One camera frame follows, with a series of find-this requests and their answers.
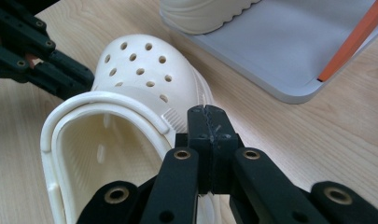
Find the gray tray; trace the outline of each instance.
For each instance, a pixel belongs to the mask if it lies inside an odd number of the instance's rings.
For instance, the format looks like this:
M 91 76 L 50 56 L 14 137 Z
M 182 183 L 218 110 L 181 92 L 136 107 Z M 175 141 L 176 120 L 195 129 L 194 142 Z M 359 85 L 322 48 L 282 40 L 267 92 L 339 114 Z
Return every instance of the gray tray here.
M 206 35 L 185 35 L 277 99 L 301 104 L 372 0 L 262 0 Z M 360 49 L 378 35 L 378 27 Z

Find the orange stick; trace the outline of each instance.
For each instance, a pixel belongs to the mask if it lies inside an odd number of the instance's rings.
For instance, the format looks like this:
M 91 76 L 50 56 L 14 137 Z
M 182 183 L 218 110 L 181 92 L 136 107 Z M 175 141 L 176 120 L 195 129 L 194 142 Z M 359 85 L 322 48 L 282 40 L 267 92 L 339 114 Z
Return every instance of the orange stick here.
M 360 48 L 366 38 L 378 25 L 378 0 L 366 12 L 357 27 L 346 38 L 338 51 L 334 54 L 333 58 L 326 65 L 325 69 L 320 73 L 317 80 L 324 82 L 327 81 L 334 73 L 336 73 Z

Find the clog ventilation hole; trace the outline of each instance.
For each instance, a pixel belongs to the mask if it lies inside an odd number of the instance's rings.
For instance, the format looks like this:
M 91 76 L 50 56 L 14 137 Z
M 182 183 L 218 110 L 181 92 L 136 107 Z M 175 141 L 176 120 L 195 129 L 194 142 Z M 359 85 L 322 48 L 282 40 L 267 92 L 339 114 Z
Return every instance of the clog ventilation hole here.
M 124 42 L 124 43 L 121 44 L 120 49 L 121 50 L 126 50 L 127 47 L 128 47 L 128 43 Z M 153 45 L 151 43 L 146 43 L 145 44 L 145 49 L 146 50 L 152 50 L 153 49 Z M 132 53 L 130 55 L 130 57 L 129 57 L 129 60 L 130 60 L 130 62 L 134 62 L 136 60 L 136 58 L 137 58 L 137 55 L 135 53 Z M 106 55 L 106 57 L 105 57 L 105 63 L 109 63 L 110 59 L 111 59 L 111 55 L 110 54 Z M 159 60 L 159 63 L 166 63 L 166 57 L 165 56 L 160 56 L 158 60 Z M 116 73 L 117 73 L 117 68 L 113 68 L 112 70 L 110 70 L 109 76 L 112 77 Z M 136 74 L 138 76 L 144 75 L 145 74 L 145 68 L 138 68 L 136 70 Z M 172 76 L 165 75 L 164 80 L 166 82 L 172 82 Z M 123 82 L 119 81 L 119 82 L 117 82 L 115 84 L 115 87 L 120 87 L 122 85 L 123 85 Z M 149 87 L 149 88 L 152 88 L 155 85 L 156 85 L 156 83 L 154 81 L 148 81 L 146 83 L 146 86 Z M 168 103 L 168 97 L 165 94 L 160 94 L 160 99 L 162 99 L 165 103 Z

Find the white clog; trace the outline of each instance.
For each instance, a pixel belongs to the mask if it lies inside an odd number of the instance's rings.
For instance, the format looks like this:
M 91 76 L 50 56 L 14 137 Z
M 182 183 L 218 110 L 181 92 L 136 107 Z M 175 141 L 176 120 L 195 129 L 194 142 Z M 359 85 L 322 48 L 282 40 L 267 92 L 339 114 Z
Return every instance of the white clog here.
M 162 20 L 190 35 L 212 32 L 259 0 L 160 0 Z
M 139 186 L 156 175 L 187 111 L 211 105 L 203 77 L 166 42 L 128 35 L 108 45 L 92 91 L 63 102 L 47 118 L 41 156 L 56 223 L 76 223 L 103 185 Z M 199 199 L 198 223 L 219 223 L 218 197 Z

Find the wooden table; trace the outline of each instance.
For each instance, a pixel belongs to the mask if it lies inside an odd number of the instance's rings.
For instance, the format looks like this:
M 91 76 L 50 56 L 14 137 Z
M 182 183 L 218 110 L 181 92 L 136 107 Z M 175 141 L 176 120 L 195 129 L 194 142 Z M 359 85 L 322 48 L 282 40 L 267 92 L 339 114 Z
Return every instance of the wooden table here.
M 248 147 L 265 151 L 298 187 L 331 180 L 378 208 L 378 38 L 314 99 L 281 103 L 184 37 L 159 16 L 158 1 L 62 0 L 38 17 L 57 49 L 92 71 L 115 38 L 147 34 L 178 48 L 210 85 Z M 40 131 L 62 101 L 32 84 L 0 84 L 0 223 L 52 223 Z M 223 196 L 223 210 L 229 210 Z M 223 213 L 225 223 L 234 223 Z

